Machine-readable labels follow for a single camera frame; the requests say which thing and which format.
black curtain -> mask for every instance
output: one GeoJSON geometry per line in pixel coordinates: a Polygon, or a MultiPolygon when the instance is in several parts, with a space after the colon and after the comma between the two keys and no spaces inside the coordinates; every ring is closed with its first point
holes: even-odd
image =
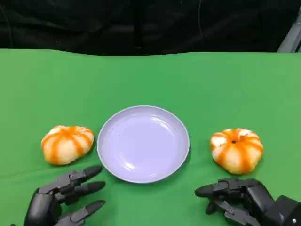
{"type": "Polygon", "coordinates": [[[301,0],[1,0],[0,48],[275,52],[301,0]]]}

robotic hand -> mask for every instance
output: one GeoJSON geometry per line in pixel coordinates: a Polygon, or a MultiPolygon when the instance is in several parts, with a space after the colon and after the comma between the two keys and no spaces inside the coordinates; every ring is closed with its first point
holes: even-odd
{"type": "Polygon", "coordinates": [[[229,223],[240,226],[301,226],[301,203],[286,196],[276,201],[258,180],[220,179],[195,190],[209,199],[206,214],[221,210],[229,223]]]}
{"type": "Polygon", "coordinates": [[[73,204],[79,197],[88,195],[105,186],[104,181],[83,184],[102,171],[92,166],[83,171],[72,171],[56,178],[54,182],[36,189],[30,202],[24,226],[81,226],[85,219],[99,210],[105,201],[98,200],[82,209],[61,216],[61,204],[73,204]]]}

lavender plate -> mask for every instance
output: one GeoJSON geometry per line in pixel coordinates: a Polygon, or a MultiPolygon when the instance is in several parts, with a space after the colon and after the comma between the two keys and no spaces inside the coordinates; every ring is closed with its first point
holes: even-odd
{"type": "Polygon", "coordinates": [[[153,106],[126,108],[104,124],[97,140],[103,166],[133,183],[151,183],[173,174],[184,163],[189,136],[172,113],[153,106]]]}

table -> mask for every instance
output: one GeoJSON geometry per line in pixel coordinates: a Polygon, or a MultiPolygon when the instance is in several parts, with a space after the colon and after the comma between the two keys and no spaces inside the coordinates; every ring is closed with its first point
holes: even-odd
{"type": "Polygon", "coordinates": [[[227,225],[207,216],[194,190],[230,175],[217,166],[209,138],[226,128],[248,128],[262,138],[256,177],[277,198],[301,201],[301,55],[188,53],[103,57],[51,50],[0,51],[1,224],[21,226],[35,188],[64,172],[99,164],[96,148],[74,164],[44,161],[40,141],[55,125],[89,127],[95,136],[115,112],[156,105],[186,125],[191,152],[171,177],[130,184],[106,170],[107,186],[68,210],[96,199],[107,204],[87,220],[96,226],[227,225]]]}

